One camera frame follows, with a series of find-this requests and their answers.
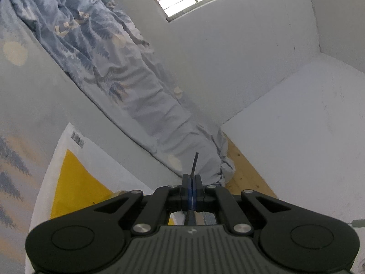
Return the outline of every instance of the barcode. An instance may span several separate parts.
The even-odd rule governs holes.
[[[72,133],[71,138],[75,141],[81,148],[83,148],[83,140],[75,132]]]

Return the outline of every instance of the white wall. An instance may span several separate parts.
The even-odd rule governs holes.
[[[223,125],[280,199],[365,219],[365,74],[320,54]]]
[[[153,0],[116,1],[219,124],[319,52],[310,0],[215,0],[171,23]]]
[[[321,52],[365,72],[365,0],[313,0]]]

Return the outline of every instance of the wooden floor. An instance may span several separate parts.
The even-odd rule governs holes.
[[[268,184],[262,179],[260,174],[240,152],[240,150],[228,139],[227,156],[233,160],[236,172],[227,183],[226,188],[235,195],[240,195],[242,190],[255,190],[265,195],[275,197],[275,193],[269,188]]]

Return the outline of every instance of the circular pad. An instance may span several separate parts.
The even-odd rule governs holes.
[[[305,212],[268,222],[260,234],[260,246],[273,262],[305,273],[349,269],[359,245],[347,224]]]
[[[333,234],[319,225],[302,225],[291,232],[292,240],[299,246],[309,249],[321,249],[330,245]]]
[[[59,217],[34,228],[26,239],[34,269],[43,273],[95,273],[125,246],[123,230],[109,214],[97,218]]]
[[[69,226],[53,233],[52,243],[59,249],[77,250],[88,246],[94,240],[94,232],[82,226]]]

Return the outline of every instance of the metal screw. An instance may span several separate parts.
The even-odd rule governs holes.
[[[151,226],[148,224],[136,224],[133,230],[138,233],[147,233],[151,230]]]
[[[233,227],[237,233],[248,233],[252,230],[252,227],[248,224],[237,224]]]

